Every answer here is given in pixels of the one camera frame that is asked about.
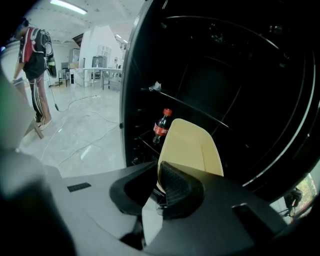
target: red bottle label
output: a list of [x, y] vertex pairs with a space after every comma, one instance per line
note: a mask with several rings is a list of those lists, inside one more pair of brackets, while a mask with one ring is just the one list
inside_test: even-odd
[[154, 127], [153, 127], [153, 130], [154, 130], [154, 133], [158, 134], [159, 136], [166, 136], [169, 129], [161, 128], [155, 123]]

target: ceiling light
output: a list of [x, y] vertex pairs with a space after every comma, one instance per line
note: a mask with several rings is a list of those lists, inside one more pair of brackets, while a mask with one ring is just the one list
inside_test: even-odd
[[50, 2], [51, 4], [53, 5], [56, 5], [56, 6], [61, 6], [61, 7], [65, 7], [65, 8], [68, 8], [72, 11], [75, 11], [77, 13], [80, 13], [80, 14], [86, 14], [87, 11], [85, 9], [82, 9], [80, 7], [77, 7], [71, 3], [68, 3], [66, 1], [61, 1], [61, 0], [51, 0]]

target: black and red shirt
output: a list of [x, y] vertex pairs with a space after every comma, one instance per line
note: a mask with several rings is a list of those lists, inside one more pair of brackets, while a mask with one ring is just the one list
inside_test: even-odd
[[19, 63], [25, 63], [23, 71], [27, 79], [40, 77], [46, 70], [45, 49], [41, 43], [41, 33], [34, 27], [30, 27], [20, 40]]

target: person standing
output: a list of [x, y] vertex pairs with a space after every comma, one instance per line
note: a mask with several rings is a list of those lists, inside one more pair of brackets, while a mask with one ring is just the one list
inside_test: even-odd
[[23, 70], [30, 83], [32, 105], [40, 130], [44, 130], [52, 121], [44, 83], [47, 69], [45, 35], [44, 30], [29, 27], [29, 22], [25, 18], [22, 19], [21, 24], [14, 33], [14, 37], [20, 40], [20, 49], [18, 63], [14, 71], [13, 84], [19, 82], [17, 78], [21, 70]]

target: soda bottle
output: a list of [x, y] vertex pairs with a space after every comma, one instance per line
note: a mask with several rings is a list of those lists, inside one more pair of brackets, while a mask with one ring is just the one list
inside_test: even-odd
[[153, 127], [155, 136], [152, 141], [156, 145], [159, 145], [165, 140], [170, 127], [169, 117], [171, 117], [172, 110], [169, 108], [165, 108], [163, 110], [163, 114], [164, 116], [157, 123], [155, 123]]

